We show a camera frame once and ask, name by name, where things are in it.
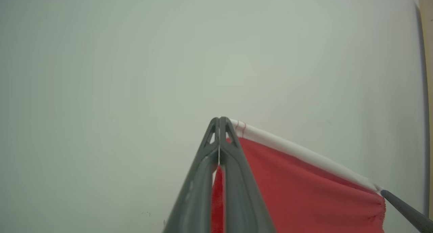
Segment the red basketball shorts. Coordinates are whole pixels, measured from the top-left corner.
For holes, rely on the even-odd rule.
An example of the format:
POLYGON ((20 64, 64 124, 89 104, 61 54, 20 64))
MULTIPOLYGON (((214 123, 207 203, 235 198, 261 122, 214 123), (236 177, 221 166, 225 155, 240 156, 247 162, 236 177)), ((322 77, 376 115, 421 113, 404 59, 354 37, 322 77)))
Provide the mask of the red basketball shorts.
POLYGON ((231 122, 277 233, 385 233, 379 185, 277 135, 231 122))

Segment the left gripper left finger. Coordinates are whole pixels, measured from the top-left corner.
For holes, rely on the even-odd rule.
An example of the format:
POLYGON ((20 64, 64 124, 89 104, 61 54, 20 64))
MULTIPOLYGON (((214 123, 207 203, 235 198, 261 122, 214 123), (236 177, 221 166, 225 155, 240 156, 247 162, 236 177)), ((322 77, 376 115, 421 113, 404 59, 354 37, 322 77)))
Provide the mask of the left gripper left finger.
POLYGON ((218 166, 220 119, 213 118, 162 233, 211 233, 212 174, 218 166))

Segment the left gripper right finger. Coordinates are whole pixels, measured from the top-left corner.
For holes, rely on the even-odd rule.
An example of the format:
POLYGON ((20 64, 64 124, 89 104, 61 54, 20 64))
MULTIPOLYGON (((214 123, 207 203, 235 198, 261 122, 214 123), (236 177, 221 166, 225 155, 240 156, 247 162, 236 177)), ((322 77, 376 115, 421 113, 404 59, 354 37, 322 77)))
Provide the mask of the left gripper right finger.
POLYGON ((220 118, 221 166, 225 176, 225 233, 276 233, 232 122, 220 118))

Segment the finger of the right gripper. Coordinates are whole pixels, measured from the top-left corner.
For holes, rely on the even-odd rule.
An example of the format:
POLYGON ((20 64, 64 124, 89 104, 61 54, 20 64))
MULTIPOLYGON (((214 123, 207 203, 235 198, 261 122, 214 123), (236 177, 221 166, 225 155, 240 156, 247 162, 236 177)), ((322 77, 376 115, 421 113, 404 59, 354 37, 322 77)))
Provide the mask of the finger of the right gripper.
POLYGON ((388 190, 381 190, 383 196, 391 205, 403 215, 420 233, 433 233, 433 221, 423 215, 388 190))

